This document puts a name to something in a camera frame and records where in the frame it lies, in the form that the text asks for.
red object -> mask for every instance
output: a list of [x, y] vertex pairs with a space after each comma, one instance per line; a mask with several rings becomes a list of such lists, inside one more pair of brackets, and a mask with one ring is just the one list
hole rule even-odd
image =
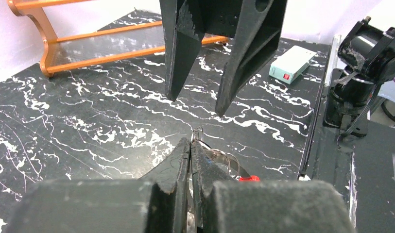
[[239, 181], [260, 181], [260, 178], [257, 176], [250, 176], [250, 178], [240, 177]]

white wall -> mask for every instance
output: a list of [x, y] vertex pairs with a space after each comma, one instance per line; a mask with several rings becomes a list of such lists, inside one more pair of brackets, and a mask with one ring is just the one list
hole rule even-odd
[[[283, 36], [330, 43], [346, 34], [380, 0], [289, 0]], [[158, 0], [94, 0], [45, 8], [58, 36], [89, 33], [134, 10], [159, 13]], [[16, 17], [0, 0], [0, 82], [38, 62], [40, 35], [27, 17]]]

